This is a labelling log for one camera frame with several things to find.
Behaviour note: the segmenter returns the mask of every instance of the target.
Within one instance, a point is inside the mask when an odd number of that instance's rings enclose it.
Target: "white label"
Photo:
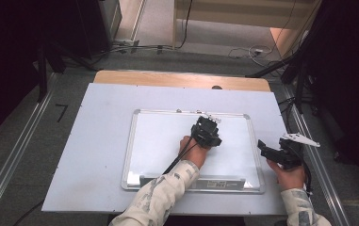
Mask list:
[[[206,186],[210,188],[226,188],[226,181],[208,181]]]

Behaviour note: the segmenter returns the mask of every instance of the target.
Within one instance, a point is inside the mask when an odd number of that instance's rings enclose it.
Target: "gray carpet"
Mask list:
[[[227,56],[168,51],[157,55],[155,51],[146,50],[138,50],[135,54],[113,53],[104,56],[96,66],[107,70],[214,73],[231,76],[251,74],[261,69],[246,58],[231,59]],[[92,82],[94,75],[94,72],[89,72],[84,68],[71,67],[64,74],[58,76],[50,103],[0,200],[0,225],[13,225],[21,215],[44,199],[87,85]],[[286,97],[283,85],[272,75],[267,75],[267,79],[270,81],[271,90],[275,93],[277,100],[284,100]],[[0,169],[33,111],[37,95],[37,89],[29,93],[0,127]],[[61,115],[62,108],[56,104],[68,106],[60,122],[57,120]],[[322,145],[319,151],[340,199],[359,201],[359,168],[333,161],[335,148],[325,132],[323,124],[318,118],[312,116],[308,105],[304,106],[304,110],[314,139]],[[291,126],[296,130],[293,121]],[[313,173],[313,188],[312,201],[316,211],[335,225],[315,173]],[[352,225],[359,225],[359,204],[350,204],[344,207]],[[106,225],[107,218],[108,215],[105,214],[43,213],[38,208],[20,225]],[[247,217],[245,220],[246,225],[256,226],[273,225],[281,218]]]

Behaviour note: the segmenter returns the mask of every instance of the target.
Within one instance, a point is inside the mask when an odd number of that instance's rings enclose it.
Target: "fabric sleeve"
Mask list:
[[[170,173],[142,187],[129,207],[109,224],[114,226],[163,225],[175,202],[200,176],[194,163],[182,160]]]
[[[285,203],[288,219],[287,225],[327,226],[330,222],[315,213],[312,203],[303,189],[289,189],[281,193]]]

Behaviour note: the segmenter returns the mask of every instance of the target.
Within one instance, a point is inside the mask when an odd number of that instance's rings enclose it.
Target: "metal rail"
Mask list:
[[[48,82],[49,91],[47,92],[45,98],[43,98],[43,101],[36,104],[35,109],[33,110],[28,122],[26,123],[23,132],[20,134],[17,142],[11,150],[10,155],[8,156],[8,159],[6,160],[3,168],[0,170],[0,199],[2,198],[3,193],[7,188],[8,182],[25,152],[29,140],[31,139],[39,121],[41,120],[41,116],[43,115],[44,110],[49,104],[56,82],[57,75],[52,73]]]
[[[287,86],[284,86],[284,89],[285,89],[286,98],[290,98],[294,96],[292,90],[289,89]],[[308,129],[308,126],[306,125],[304,116],[299,114],[296,107],[293,107],[292,110],[293,110],[292,116],[294,117],[294,120],[296,121],[297,126],[299,127],[300,134],[313,139]],[[326,167],[319,156],[318,149],[310,145],[305,145],[305,147],[307,148],[308,156],[311,159],[312,166],[314,167],[314,170],[317,174],[326,201],[329,205],[330,210],[332,211],[335,224],[339,226],[351,225],[347,217],[347,214],[343,208],[343,205],[341,204],[341,200],[337,195],[337,191],[335,190],[335,186],[332,183],[329,173],[326,170]]]

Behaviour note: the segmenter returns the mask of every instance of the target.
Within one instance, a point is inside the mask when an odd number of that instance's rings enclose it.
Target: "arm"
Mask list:
[[[182,139],[180,150],[188,139]],[[190,147],[194,144],[196,142],[192,140]],[[110,225],[163,225],[176,201],[199,178],[199,168],[204,164],[207,151],[198,145],[194,146],[171,172],[142,187],[129,207],[114,218]]]
[[[287,225],[331,225],[325,217],[315,213],[314,207],[303,189],[305,180],[303,167],[284,170],[268,159],[267,163],[276,172],[278,182],[284,190],[281,195],[288,215]]]

